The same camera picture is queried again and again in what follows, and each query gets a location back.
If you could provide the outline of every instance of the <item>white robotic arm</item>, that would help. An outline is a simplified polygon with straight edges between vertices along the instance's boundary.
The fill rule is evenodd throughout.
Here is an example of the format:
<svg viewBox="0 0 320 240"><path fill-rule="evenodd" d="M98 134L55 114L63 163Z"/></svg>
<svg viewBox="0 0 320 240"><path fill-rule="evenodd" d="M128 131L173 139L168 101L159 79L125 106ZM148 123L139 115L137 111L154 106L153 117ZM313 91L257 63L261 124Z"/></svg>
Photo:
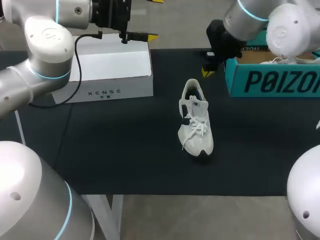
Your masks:
<svg viewBox="0 0 320 240"><path fill-rule="evenodd" d="M2 0L2 7L24 29L29 58L0 71L0 118L68 83L74 40L66 27L86 29L92 1Z"/></svg>
<svg viewBox="0 0 320 240"><path fill-rule="evenodd" d="M235 0L223 26L241 42L255 39L267 27L266 42L279 57L296 57L320 48L320 13L308 0Z"/></svg>

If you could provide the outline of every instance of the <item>gray floor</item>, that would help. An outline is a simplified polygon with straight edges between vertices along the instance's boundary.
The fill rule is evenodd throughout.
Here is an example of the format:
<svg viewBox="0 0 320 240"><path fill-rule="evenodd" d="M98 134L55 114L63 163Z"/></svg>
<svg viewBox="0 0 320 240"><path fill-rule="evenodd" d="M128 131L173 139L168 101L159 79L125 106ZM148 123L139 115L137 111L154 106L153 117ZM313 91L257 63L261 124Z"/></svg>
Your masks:
<svg viewBox="0 0 320 240"><path fill-rule="evenodd" d="M296 240L284 197L124 197L121 240Z"/></svg>

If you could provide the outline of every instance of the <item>black mat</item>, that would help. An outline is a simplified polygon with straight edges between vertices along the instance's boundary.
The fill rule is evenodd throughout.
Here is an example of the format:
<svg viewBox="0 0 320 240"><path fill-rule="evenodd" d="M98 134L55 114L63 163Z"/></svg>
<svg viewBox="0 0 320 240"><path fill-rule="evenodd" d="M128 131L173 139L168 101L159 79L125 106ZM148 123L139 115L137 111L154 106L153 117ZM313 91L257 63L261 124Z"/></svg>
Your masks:
<svg viewBox="0 0 320 240"><path fill-rule="evenodd" d="M80 194L285 195L295 160L320 143L320 99L231 98L223 69L201 77L200 50L151 56L155 97L22 110L32 148L52 161L58 156L56 170ZM207 165L189 159L177 136L189 78L209 101L214 150Z"/></svg>

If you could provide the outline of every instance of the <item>teal shoe box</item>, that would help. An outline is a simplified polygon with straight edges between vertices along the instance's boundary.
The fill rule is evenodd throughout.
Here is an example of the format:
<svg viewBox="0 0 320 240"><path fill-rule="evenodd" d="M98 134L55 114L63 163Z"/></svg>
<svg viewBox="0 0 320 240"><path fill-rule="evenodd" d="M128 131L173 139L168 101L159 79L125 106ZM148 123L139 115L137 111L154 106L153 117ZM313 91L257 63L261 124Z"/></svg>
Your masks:
<svg viewBox="0 0 320 240"><path fill-rule="evenodd" d="M320 97L320 65L260 64L275 58L269 51L244 51L228 59L225 80L231 97ZM312 54L300 58L314 60Z"/></svg>

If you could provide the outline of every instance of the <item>robotic arm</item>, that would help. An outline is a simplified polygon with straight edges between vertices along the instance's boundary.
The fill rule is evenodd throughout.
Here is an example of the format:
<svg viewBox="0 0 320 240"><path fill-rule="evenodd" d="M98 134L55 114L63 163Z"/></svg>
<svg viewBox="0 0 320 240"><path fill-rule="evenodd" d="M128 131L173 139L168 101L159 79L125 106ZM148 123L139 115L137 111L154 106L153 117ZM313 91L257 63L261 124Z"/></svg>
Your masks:
<svg viewBox="0 0 320 240"><path fill-rule="evenodd" d="M147 34L127 32L131 0L0 0L2 12L24 30L28 59L0 71L0 119L68 83L75 44L66 28L94 23L118 30L124 44ZM102 32L90 36L102 38Z"/></svg>
<svg viewBox="0 0 320 240"><path fill-rule="evenodd" d="M215 63L241 57L241 48L267 27L266 42L278 57L296 57L320 48L320 12L307 0L235 0L223 21L207 35Z"/></svg>

